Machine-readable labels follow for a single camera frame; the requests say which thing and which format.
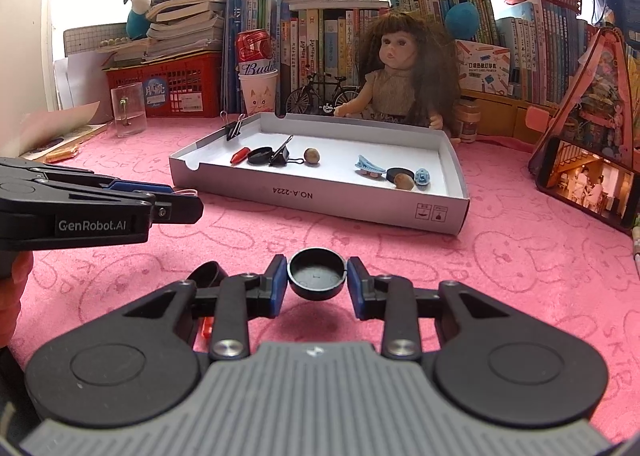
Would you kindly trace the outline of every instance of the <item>glass cup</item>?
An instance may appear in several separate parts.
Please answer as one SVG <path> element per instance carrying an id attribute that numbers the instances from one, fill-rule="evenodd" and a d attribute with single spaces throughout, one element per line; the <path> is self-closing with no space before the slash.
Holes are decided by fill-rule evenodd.
<path id="1" fill-rule="evenodd" d="M 111 90 L 116 134 L 123 138 L 146 129 L 145 94 L 142 82 Z"/>

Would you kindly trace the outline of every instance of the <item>doll dress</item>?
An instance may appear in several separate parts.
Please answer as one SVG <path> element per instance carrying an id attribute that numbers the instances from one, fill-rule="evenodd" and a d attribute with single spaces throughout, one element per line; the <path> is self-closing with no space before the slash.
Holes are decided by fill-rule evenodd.
<path id="1" fill-rule="evenodd" d="M 384 68 L 367 73 L 364 78 L 373 84 L 373 96 L 362 112 L 363 118 L 402 124 L 414 103 L 411 70 Z"/>

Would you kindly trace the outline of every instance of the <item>doll face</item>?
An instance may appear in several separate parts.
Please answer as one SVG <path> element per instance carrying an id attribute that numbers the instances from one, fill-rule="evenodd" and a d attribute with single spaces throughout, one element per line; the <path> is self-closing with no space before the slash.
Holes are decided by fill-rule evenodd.
<path id="1" fill-rule="evenodd" d="M 380 60 L 394 70 L 409 70 L 414 66 L 417 46 L 414 36 L 407 32 L 382 36 Z"/>

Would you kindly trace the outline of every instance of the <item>doll hand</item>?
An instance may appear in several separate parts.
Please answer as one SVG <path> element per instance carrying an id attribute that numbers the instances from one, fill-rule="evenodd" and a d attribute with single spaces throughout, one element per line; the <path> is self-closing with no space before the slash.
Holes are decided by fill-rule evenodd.
<path id="1" fill-rule="evenodd" d="M 430 129 L 442 129 L 443 122 L 441 115 L 433 115 L 430 118 L 429 128 Z"/>
<path id="2" fill-rule="evenodd" d="M 347 103 L 340 104 L 340 106 L 337 106 L 334 109 L 334 116 L 345 116 L 345 115 L 347 115 L 348 114 L 347 108 L 348 108 Z"/>
<path id="3" fill-rule="evenodd" d="M 33 252 L 21 252 L 14 261 L 9 279 L 0 280 L 0 347 L 14 336 L 20 313 L 20 298 L 33 270 Z"/>

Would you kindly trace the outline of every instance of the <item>label printer box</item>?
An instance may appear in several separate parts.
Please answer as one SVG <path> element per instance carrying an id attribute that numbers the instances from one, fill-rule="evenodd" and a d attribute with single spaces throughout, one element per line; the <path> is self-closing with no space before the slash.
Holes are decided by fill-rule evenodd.
<path id="1" fill-rule="evenodd" d="M 511 50 L 473 41 L 456 41 L 460 88 L 496 95 L 509 93 Z"/>

